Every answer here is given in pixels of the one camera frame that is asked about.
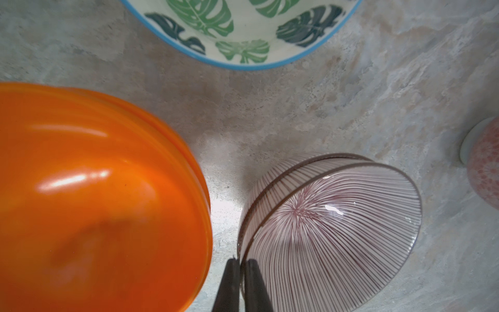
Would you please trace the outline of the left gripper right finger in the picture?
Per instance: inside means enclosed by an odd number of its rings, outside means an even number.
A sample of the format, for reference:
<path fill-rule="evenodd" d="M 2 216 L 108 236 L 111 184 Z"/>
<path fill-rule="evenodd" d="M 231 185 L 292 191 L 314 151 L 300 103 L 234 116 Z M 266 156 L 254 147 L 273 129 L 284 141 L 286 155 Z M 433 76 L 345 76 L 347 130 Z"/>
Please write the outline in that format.
<path fill-rule="evenodd" d="M 244 265 L 244 302 L 246 312 L 274 312 L 255 259 L 249 259 Z"/>

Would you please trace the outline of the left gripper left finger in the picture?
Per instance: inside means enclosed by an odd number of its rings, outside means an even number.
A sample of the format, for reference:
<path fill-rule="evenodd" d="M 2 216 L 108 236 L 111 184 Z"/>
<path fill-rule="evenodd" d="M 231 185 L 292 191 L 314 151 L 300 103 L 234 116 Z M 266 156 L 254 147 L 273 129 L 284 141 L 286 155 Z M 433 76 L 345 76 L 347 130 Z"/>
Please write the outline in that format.
<path fill-rule="evenodd" d="M 212 312 L 238 312 L 240 263 L 236 258 L 227 260 Z"/>

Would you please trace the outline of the purple striped bowl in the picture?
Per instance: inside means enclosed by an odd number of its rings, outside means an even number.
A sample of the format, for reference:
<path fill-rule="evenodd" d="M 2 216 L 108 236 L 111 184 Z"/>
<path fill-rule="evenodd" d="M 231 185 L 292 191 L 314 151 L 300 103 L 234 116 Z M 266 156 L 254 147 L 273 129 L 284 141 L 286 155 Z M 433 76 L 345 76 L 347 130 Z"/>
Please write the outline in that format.
<path fill-rule="evenodd" d="M 275 311 L 353 311 L 407 261 L 422 199 L 397 168 L 323 159 L 277 182 L 246 221 L 239 260 L 258 262 Z"/>
<path fill-rule="evenodd" d="M 290 172 L 301 168 L 302 166 L 308 165 L 309 163 L 332 158 L 357 159 L 372 162 L 372 160 L 367 157 L 353 153 L 299 153 L 275 165 L 257 181 L 251 192 L 249 193 L 248 199 L 246 200 L 246 203 L 242 209 L 239 224 L 239 234 L 237 239 L 238 258 L 241 254 L 242 240 L 244 232 L 246 231 L 246 220 L 250 217 L 251 210 L 253 209 L 255 203 L 260 200 L 261 197 L 263 197 L 264 193 L 271 189 L 277 182 L 282 180 Z"/>

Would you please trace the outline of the orange bowl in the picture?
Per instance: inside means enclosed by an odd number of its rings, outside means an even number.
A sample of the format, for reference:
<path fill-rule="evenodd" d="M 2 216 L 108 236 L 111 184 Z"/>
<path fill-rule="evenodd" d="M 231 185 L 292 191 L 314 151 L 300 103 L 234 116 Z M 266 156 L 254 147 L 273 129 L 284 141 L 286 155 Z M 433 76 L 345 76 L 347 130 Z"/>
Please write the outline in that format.
<path fill-rule="evenodd" d="M 191 170 L 193 171 L 196 179 L 203 190 L 203 195 L 206 201 L 206 216 L 207 216 L 207 225 L 206 227 L 206 236 L 207 240 L 210 242 L 210 250 L 213 249 L 213 226 L 211 222 L 211 199 L 209 196 L 209 189 L 207 187 L 207 183 L 205 180 L 205 176 L 201 170 L 199 163 L 197 162 L 195 156 L 192 154 L 191 149 L 188 147 L 186 142 L 166 123 L 164 123 L 161 119 L 157 118 L 153 114 L 150 114 L 148 111 L 141 109 L 140 107 L 133 105 L 132 103 L 122 100 L 118 97 L 114 97 L 108 94 L 104 94 L 102 92 L 97 92 L 93 90 L 87 90 L 83 88 L 71 88 L 71 90 L 84 94 L 88 97 L 96 98 L 100 101 L 106 101 L 112 103 L 121 109 L 127 111 L 135 115 L 137 118 L 141 119 L 143 122 L 147 123 L 149 126 L 156 129 L 160 132 L 164 137 L 166 137 L 172 145 L 174 145 L 179 153 L 185 158 L 186 162 L 189 164 Z"/>
<path fill-rule="evenodd" d="M 1 310 L 184 311 L 212 250 L 171 142 L 71 88 L 1 84 Z"/>

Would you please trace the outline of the small green leaf bowl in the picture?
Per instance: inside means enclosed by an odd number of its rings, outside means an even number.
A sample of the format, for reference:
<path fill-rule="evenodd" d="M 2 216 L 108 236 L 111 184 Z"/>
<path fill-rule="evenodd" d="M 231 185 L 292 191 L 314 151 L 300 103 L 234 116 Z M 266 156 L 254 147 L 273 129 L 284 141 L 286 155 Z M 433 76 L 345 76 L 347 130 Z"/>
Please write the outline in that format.
<path fill-rule="evenodd" d="M 229 70 L 267 70 L 326 43 L 361 1 L 128 0 L 123 5 L 171 47 Z"/>

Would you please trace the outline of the black floral bowl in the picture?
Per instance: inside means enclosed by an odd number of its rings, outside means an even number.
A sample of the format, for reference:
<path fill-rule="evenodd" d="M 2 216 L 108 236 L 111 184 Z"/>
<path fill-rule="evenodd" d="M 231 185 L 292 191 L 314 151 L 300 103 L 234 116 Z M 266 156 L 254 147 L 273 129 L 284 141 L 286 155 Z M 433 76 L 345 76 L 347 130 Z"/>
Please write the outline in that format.
<path fill-rule="evenodd" d="M 498 117 L 486 118 L 465 136 L 459 158 L 474 192 L 498 209 Z"/>

